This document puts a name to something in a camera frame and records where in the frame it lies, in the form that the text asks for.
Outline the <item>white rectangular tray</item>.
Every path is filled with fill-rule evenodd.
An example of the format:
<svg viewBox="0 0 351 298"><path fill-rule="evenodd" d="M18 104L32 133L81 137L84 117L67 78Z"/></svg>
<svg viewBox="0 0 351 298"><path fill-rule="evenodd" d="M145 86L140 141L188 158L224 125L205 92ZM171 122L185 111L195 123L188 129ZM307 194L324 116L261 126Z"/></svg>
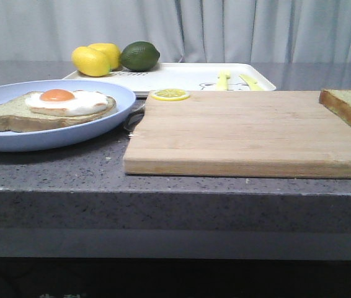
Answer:
<svg viewBox="0 0 351 298"><path fill-rule="evenodd" d="M151 90L178 88L188 91L214 91L220 72L230 74L230 91L248 91L242 75L253 79L258 87L273 91L276 86L255 68L242 63L159 63L149 72L132 72L128 69L114 71L108 76L90 77L78 71L65 79L87 79L118 84L131 89L138 97L147 96Z"/></svg>

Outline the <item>green lime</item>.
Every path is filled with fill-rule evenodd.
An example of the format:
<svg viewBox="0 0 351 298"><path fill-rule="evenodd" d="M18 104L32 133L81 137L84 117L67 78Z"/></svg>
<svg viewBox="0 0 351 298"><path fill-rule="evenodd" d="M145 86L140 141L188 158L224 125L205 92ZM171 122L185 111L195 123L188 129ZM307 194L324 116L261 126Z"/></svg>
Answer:
<svg viewBox="0 0 351 298"><path fill-rule="evenodd" d="M131 71L149 71L160 58L160 52L149 42L138 41L127 45L121 55L120 63Z"/></svg>

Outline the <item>yellow lemon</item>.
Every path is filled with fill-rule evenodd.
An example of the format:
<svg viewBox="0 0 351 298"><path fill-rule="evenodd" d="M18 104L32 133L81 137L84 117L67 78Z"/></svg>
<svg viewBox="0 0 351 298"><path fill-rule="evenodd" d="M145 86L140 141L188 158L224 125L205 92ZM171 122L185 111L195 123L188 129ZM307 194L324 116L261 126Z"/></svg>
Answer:
<svg viewBox="0 0 351 298"><path fill-rule="evenodd" d="M111 72L108 56L91 47L78 47L71 54L71 61L76 69L84 75L100 77Z"/></svg>
<svg viewBox="0 0 351 298"><path fill-rule="evenodd" d="M112 71L119 70L122 65L120 63L121 51L114 43L92 43L88 47L98 50L106 54L110 60L110 67Z"/></svg>

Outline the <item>grey curtain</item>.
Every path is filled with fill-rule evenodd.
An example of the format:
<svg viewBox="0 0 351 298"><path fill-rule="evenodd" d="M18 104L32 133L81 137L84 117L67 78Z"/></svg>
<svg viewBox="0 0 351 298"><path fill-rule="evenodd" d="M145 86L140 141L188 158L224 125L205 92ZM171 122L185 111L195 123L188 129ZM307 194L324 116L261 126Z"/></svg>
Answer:
<svg viewBox="0 0 351 298"><path fill-rule="evenodd" d="M0 60L139 40L163 62L351 63L351 1L0 1Z"/></svg>

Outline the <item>yellow-green plastic fork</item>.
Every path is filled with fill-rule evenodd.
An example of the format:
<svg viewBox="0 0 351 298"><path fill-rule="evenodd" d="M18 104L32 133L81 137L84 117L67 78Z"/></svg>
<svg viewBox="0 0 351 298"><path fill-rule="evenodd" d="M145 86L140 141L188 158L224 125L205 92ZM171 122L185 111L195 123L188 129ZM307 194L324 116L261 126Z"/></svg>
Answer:
<svg viewBox="0 0 351 298"><path fill-rule="evenodd" d="M218 73L218 80L216 83L216 89L218 91L227 91L228 90L228 80L231 77L229 70L221 70Z"/></svg>

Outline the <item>blue round plate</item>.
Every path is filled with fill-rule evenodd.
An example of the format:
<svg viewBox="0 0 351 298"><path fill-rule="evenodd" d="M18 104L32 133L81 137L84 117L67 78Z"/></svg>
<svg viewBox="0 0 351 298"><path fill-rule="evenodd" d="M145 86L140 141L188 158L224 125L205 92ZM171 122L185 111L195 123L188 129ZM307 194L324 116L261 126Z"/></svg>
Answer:
<svg viewBox="0 0 351 298"><path fill-rule="evenodd" d="M106 133L120 125L136 102L135 93L123 86L93 80L54 79L28 81L0 86L0 104L29 91L49 89L99 91L115 99L117 111L107 117L85 124L36 132L0 132L1 152L37 151L64 147L83 142Z"/></svg>

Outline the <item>front yellow lemon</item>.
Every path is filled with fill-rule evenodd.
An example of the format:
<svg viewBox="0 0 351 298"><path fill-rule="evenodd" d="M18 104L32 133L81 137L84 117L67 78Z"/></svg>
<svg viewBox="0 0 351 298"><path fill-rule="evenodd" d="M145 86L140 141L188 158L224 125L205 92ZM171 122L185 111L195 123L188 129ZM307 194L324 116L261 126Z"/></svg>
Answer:
<svg viewBox="0 0 351 298"><path fill-rule="evenodd" d="M78 47L71 54L71 61L76 69L84 75L100 77L111 72L108 56L91 47Z"/></svg>

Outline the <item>lemon slice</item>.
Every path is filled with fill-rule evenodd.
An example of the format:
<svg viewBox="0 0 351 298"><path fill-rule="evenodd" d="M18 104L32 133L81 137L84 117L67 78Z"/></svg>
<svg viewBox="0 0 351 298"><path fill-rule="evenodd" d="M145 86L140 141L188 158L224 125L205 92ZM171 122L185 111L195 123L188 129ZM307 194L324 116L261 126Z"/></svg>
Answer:
<svg viewBox="0 0 351 298"><path fill-rule="evenodd" d="M182 101L190 97L190 93L184 89L165 88L150 92L150 96L160 101Z"/></svg>

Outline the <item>wooden cutting board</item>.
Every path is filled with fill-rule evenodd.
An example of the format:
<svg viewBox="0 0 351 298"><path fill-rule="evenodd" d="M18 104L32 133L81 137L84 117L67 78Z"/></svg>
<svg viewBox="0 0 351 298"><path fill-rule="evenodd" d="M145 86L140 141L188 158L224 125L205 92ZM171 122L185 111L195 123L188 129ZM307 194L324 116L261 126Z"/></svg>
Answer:
<svg viewBox="0 0 351 298"><path fill-rule="evenodd" d="M318 91L193 91L145 102L128 174L351 178L351 127Z"/></svg>

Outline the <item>yellow-green plastic knife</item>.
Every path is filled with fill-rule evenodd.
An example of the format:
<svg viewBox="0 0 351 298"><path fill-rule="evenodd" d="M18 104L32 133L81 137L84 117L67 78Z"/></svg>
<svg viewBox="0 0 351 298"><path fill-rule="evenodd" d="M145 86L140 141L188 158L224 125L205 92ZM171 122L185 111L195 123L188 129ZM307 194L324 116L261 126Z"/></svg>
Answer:
<svg viewBox="0 0 351 298"><path fill-rule="evenodd" d="M256 79L254 79L246 74L245 75L240 74L239 77L248 85L248 87L251 91L263 91L263 89L259 86Z"/></svg>

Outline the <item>fried egg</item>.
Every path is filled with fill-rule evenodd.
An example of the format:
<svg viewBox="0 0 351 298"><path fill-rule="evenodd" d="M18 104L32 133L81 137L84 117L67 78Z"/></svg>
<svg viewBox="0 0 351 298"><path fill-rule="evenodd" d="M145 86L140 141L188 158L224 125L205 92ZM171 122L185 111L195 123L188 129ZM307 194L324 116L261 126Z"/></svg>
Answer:
<svg viewBox="0 0 351 298"><path fill-rule="evenodd" d="M25 105L39 114L74 117L111 109L115 102L98 91L51 89L27 96Z"/></svg>

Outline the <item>rear yellow lemon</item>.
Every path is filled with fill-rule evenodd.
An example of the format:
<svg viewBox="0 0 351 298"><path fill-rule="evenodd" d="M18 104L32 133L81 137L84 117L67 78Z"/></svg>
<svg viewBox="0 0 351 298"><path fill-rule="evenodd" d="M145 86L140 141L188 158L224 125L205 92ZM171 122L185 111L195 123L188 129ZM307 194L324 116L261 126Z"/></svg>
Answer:
<svg viewBox="0 0 351 298"><path fill-rule="evenodd" d="M106 54L110 60L110 67L112 71L119 70L122 65L120 63L121 51L114 43L92 43L88 47L98 50Z"/></svg>

